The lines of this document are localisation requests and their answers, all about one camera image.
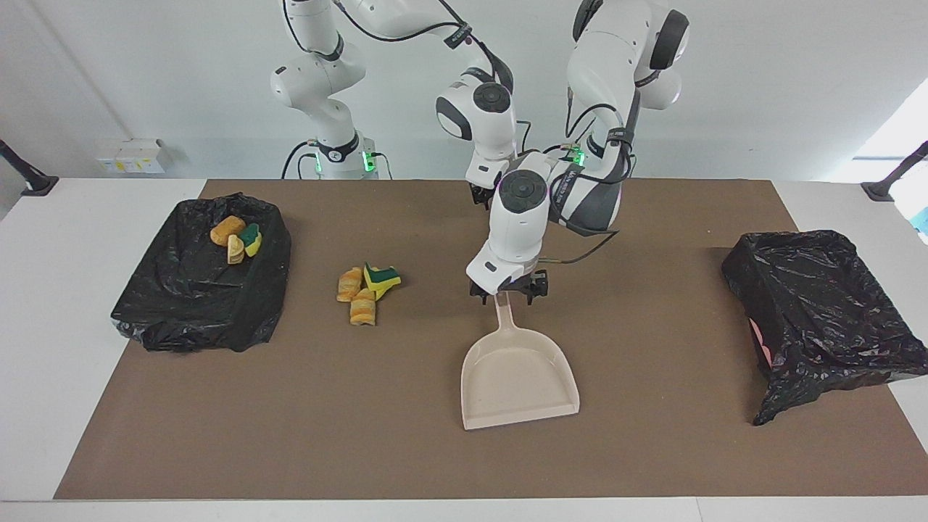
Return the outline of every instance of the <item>brown surface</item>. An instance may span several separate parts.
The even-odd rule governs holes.
[[[516,306],[567,355],[580,413],[476,432],[461,427],[460,365],[496,319],[467,295],[486,231],[467,186],[210,181],[203,196],[239,190],[276,203],[293,236],[272,342],[185,356],[130,343],[56,498],[928,493],[928,457],[885,386],[750,425],[765,383],[719,265],[743,232],[793,228],[767,182],[629,181],[623,233]],[[593,241],[551,227],[544,254]],[[365,260],[404,278],[374,328],[335,301]]]

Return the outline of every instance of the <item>dustpan pan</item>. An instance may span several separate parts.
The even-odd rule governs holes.
[[[499,328],[470,347],[461,368],[464,429],[580,411],[574,374],[558,345],[515,325],[506,292],[495,299]]]

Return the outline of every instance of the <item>black plastic bag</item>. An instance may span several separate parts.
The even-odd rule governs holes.
[[[255,257],[228,265],[210,230],[229,215],[257,223]],[[266,343],[290,271],[290,233],[277,207],[241,193],[180,202],[161,226],[112,312],[116,328],[148,350],[187,352]]]
[[[754,425],[822,393],[928,373],[924,344],[833,230],[745,234],[722,264],[769,383]]]

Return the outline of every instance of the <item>green indicator light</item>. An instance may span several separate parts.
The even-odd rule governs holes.
[[[364,156],[364,169],[368,172],[374,172],[377,169],[377,160],[366,150],[363,150],[361,154]]]

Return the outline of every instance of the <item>bin lined with black bag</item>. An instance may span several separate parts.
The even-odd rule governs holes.
[[[226,262],[210,230],[229,215],[257,223],[255,257]],[[290,271],[290,233],[277,207],[241,193],[180,202],[112,311],[119,332],[148,350],[244,351],[270,340]]]
[[[745,234],[722,273],[768,379],[755,425],[830,390],[928,374],[925,345],[838,232]]]

